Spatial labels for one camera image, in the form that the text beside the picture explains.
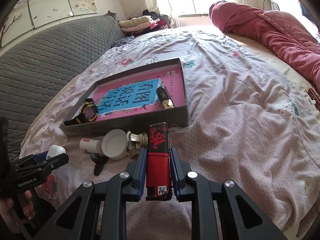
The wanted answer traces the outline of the person's left hand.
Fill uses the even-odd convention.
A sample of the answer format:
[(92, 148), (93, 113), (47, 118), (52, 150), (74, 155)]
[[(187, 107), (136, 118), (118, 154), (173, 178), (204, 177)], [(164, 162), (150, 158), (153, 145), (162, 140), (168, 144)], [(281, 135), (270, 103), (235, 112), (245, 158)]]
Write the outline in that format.
[[(34, 206), (31, 201), (32, 193), (27, 190), (23, 195), (24, 203), (22, 204), (22, 209), (24, 216), (27, 218), (24, 222), (30, 221), (35, 217)], [(5, 222), (6, 226), (12, 233), (20, 233), (20, 229), (17, 225), (16, 220), (13, 219), (10, 214), (10, 210), (13, 209), (14, 200), (12, 198), (1, 199), (1, 217)]]

